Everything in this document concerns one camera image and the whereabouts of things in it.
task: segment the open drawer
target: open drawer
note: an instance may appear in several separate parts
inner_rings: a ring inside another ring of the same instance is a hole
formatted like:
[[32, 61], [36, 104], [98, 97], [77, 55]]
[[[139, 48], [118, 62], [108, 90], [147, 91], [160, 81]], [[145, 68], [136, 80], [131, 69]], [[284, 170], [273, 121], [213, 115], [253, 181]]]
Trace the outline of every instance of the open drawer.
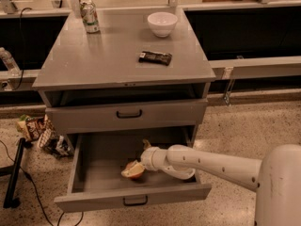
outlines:
[[189, 181], [161, 171], [145, 171], [136, 180], [123, 178], [120, 173], [127, 163], [142, 154], [143, 138], [161, 148], [189, 144], [185, 127], [81, 134], [68, 194], [55, 203], [64, 212], [80, 212], [206, 199], [211, 186], [202, 185], [198, 173]]
[[47, 108], [59, 134], [196, 125], [202, 123], [206, 99]]

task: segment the black pole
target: black pole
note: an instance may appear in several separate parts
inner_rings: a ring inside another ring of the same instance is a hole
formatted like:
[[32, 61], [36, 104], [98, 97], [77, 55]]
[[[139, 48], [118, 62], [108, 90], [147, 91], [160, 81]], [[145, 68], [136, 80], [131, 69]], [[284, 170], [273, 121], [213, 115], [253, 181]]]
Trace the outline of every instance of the black pole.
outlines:
[[7, 195], [6, 195], [4, 204], [3, 204], [4, 208], [14, 207], [13, 194], [14, 194], [15, 187], [17, 184], [20, 164], [21, 164], [21, 160], [22, 160], [22, 156], [23, 156], [24, 144], [25, 144], [25, 139], [20, 138], [19, 145], [18, 145], [18, 151], [16, 153], [12, 173], [10, 175], [10, 179], [9, 179], [9, 183], [8, 183]]

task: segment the drawer handle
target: drawer handle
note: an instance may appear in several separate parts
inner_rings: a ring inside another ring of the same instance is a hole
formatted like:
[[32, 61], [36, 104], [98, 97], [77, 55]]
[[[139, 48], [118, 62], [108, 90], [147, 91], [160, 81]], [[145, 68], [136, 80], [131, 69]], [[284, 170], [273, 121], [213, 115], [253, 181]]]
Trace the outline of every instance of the drawer handle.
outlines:
[[119, 111], [116, 112], [116, 116], [119, 119], [128, 119], [128, 118], [138, 118], [142, 116], [142, 109], [139, 109], [139, 112], [135, 114], [126, 114], [126, 113], [120, 113]]
[[145, 201], [144, 202], [137, 202], [137, 203], [127, 203], [125, 201], [125, 198], [123, 198], [123, 205], [127, 206], [127, 207], [142, 206], [142, 205], [147, 204], [148, 200], [149, 200], [148, 195], [145, 196]]

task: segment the bag of items on floor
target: bag of items on floor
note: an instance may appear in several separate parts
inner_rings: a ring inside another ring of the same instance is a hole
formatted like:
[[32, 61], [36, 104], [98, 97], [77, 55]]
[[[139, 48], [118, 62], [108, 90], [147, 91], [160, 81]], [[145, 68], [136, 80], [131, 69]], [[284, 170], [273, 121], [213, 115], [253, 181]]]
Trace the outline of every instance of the bag of items on floor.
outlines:
[[26, 141], [37, 141], [37, 146], [55, 157], [73, 155], [73, 149], [55, 128], [47, 115], [44, 117], [29, 117], [23, 115], [17, 122], [18, 131], [24, 134]]

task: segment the black metal stand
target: black metal stand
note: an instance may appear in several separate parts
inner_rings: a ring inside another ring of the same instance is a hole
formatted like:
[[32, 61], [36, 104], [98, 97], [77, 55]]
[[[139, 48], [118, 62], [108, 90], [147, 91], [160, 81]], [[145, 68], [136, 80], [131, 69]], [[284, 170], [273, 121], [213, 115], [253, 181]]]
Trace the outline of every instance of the black metal stand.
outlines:
[[23, 156], [23, 150], [25, 146], [25, 139], [20, 138], [19, 140], [19, 145], [18, 145], [18, 151], [16, 153], [15, 161], [12, 166], [9, 167], [4, 167], [0, 169], [0, 176], [5, 176], [5, 175], [10, 175], [9, 178], [9, 183], [8, 183], [8, 190], [7, 190], [7, 195], [3, 204], [4, 208], [15, 208], [20, 205], [20, 201], [18, 198], [13, 199], [13, 194], [15, 191], [15, 187], [17, 184], [17, 179], [18, 179], [18, 174], [19, 174], [19, 169], [20, 169], [20, 164]]

